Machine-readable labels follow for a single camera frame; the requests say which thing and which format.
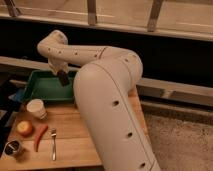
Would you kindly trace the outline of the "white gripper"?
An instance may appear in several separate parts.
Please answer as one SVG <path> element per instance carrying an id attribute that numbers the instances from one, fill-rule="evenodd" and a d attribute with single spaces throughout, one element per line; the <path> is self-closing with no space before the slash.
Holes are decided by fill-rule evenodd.
<path id="1" fill-rule="evenodd" d="M 54 75 L 56 75 L 59 71 L 64 71 L 65 73 L 69 72 L 69 67 L 67 62 L 57 60 L 54 58 L 49 58 L 48 64 Z"/>

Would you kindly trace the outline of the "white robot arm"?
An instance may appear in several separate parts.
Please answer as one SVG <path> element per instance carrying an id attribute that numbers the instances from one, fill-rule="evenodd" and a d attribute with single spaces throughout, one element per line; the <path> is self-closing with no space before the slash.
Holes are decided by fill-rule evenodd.
<path id="1" fill-rule="evenodd" d="M 143 64 L 132 50 L 113 46 L 70 45 L 55 30 L 37 45 L 55 74 L 77 65 L 75 101 L 105 171 L 161 171 L 128 98 Z"/>

